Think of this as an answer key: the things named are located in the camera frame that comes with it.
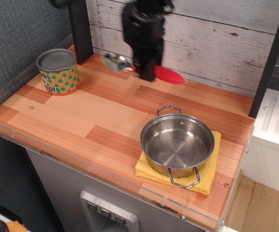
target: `black post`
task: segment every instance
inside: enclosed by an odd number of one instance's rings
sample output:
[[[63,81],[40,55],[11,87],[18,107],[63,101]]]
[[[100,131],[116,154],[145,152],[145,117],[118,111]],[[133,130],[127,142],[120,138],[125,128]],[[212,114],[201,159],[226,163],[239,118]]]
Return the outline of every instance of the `black post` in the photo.
[[[270,49],[270,53],[269,53],[269,56],[268,56],[268,59],[267,59],[267,62],[266,62],[266,65],[265,65],[265,68],[264,68],[264,71],[262,74],[261,81],[256,90],[254,101],[253,101],[252,107],[249,112],[250,117],[256,118],[256,116],[260,110],[261,103],[264,98],[270,76],[273,73],[275,64],[278,59],[278,55],[279,55],[279,26],[278,26],[278,29],[276,32],[276,36],[275,36],[273,45],[271,46],[271,49]]]
[[[76,53],[76,62],[82,64],[93,54],[86,0],[71,1],[68,4],[68,10]]]

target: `can lid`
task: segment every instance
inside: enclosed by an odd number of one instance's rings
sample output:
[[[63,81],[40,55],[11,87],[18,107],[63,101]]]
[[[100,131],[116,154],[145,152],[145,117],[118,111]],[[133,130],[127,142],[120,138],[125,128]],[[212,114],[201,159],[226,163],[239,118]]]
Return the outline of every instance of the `can lid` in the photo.
[[[37,58],[39,69],[52,72],[69,69],[74,62],[74,53],[63,48],[46,51]]]

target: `gray fabric wall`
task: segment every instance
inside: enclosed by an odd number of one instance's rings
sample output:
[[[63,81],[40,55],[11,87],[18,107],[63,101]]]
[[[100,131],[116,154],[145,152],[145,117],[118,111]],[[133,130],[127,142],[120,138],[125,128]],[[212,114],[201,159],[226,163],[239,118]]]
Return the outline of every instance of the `gray fabric wall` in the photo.
[[[58,10],[49,0],[0,0],[0,89],[70,34],[67,9]],[[0,204],[33,232],[61,231],[23,149],[3,138]]]

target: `white wood panel backdrop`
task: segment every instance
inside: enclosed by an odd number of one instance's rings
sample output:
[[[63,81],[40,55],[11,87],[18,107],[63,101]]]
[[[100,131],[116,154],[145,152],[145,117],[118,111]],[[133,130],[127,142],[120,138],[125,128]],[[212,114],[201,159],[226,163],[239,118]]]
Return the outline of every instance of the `white wood panel backdrop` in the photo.
[[[132,57],[121,13],[128,0],[87,0],[94,51]],[[174,0],[162,65],[184,78],[254,97],[279,24],[279,0]]]

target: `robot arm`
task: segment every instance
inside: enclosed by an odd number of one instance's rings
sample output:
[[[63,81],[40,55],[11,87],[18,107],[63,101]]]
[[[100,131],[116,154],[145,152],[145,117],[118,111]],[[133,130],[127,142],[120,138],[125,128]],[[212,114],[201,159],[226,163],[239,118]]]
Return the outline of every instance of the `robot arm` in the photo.
[[[141,79],[154,80],[154,66],[161,65],[164,48],[164,9],[171,0],[137,0],[123,9],[124,41],[133,50],[133,65]]]

